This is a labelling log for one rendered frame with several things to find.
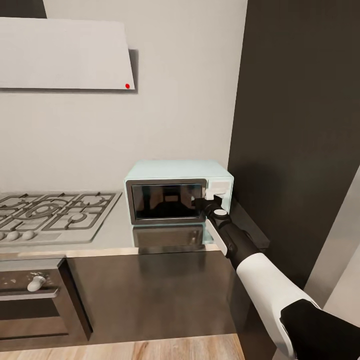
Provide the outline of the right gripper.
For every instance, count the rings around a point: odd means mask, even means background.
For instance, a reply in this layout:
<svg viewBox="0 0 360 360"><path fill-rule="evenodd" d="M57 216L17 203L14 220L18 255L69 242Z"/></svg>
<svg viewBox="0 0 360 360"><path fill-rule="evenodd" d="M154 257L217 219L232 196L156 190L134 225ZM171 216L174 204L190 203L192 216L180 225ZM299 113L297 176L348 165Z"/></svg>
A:
<svg viewBox="0 0 360 360"><path fill-rule="evenodd" d="M213 200L206 200L205 198L194 198L191 197L191 206L195 207L197 212L199 211L206 211L206 208L210 205L222 205L222 198L219 196L214 196Z"/></svg>

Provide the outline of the microwave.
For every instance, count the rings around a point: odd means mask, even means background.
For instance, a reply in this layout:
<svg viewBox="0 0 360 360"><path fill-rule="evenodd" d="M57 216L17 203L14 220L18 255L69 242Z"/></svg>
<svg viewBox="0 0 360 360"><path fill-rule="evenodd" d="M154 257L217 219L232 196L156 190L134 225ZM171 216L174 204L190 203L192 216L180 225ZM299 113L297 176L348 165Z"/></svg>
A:
<svg viewBox="0 0 360 360"><path fill-rule="evenodd" d="M215 159L138 160L123 180L131 225L205 223L192 197L205 198L207 189L226 188L221 207L230 212L234 176Z"/></svg>

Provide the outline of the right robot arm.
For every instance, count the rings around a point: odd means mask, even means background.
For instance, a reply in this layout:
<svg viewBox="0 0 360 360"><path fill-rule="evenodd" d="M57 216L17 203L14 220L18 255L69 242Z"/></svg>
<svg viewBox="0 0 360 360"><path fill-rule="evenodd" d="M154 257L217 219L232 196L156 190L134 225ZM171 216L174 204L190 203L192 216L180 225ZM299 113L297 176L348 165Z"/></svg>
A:
<svg viewBox="0 0 360 360"><path fill-rule="evenodd" d="M270 338L290 360L360 360L360 327L321 310L285 276L224 210L226 188L208 188L191 206L206 214L206 228L230 259Z"/></svg>

